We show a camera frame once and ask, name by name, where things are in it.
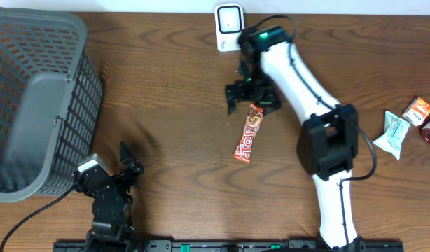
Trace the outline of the red Top snack bag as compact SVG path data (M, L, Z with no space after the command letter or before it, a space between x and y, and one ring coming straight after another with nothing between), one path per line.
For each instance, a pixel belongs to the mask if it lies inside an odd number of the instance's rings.
M242 136L233 153L233 157L244 163L249 164L251 161L251 152L253 148L254 137L261 127L263 121L263 109L254 104L249 105L249 111L245 120Z

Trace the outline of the teal wet wipes pack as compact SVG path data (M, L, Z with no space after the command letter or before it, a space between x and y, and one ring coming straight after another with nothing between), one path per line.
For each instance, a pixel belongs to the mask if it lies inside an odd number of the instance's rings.
M384 134L374 140L373 143L400 160L402 143L409 128L410 124L404 119L386 111L384 113Z

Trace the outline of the small orange snack packet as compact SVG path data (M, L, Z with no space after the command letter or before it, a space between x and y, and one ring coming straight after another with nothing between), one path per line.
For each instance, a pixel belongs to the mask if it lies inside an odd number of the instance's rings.
M420 126L430 114L430 104L421 97L413 100L402 116L412 125Z

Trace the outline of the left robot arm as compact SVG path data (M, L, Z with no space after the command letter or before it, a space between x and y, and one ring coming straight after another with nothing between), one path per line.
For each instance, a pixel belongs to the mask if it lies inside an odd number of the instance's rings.
M93 198L92 228L85 240L85 251L143 251L134 233L130 209L130 189L144 173L143 165L120 142L120 162L125 168L108 174L106 163L97 154L84 159L74 172L75 191Z

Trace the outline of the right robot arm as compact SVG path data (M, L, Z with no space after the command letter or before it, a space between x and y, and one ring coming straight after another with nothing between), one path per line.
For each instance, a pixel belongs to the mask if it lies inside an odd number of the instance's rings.
M235 154L249 158L258 119L287 100L301 125L296 154L315 184L319 234L330 249L350 248L358 237L349 189L358 153L356 109L342 105L321 86L300 57L294 37L282 27L247 27L237 44L243 79L226 86L228 113L239 102L250 102L252 111Z

